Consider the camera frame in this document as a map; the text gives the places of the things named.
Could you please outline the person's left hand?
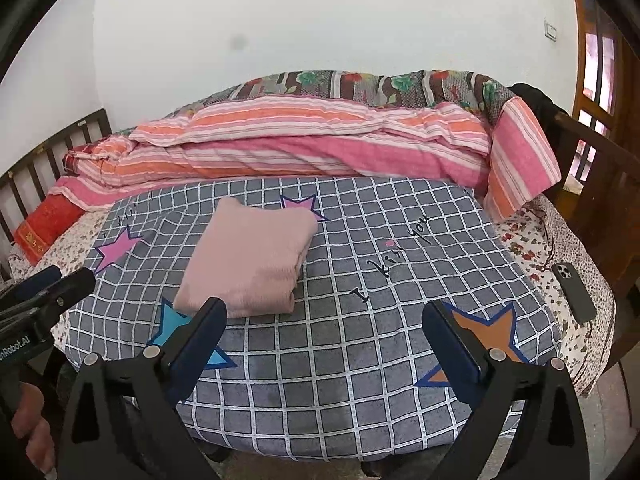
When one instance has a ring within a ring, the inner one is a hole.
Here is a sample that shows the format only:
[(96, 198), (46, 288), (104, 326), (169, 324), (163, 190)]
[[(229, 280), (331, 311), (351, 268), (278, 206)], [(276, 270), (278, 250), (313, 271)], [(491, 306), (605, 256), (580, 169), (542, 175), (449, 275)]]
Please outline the person's left hand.
[(25, 453), (30, 462), (43, 474), (50, 474), (55, 466), (55, 450), (50, 425), (42, 416), (43, 407), (41, 391), (22, 382), (20, 403), (12, 418), (12, 428), (17, 439), (27, 439)]

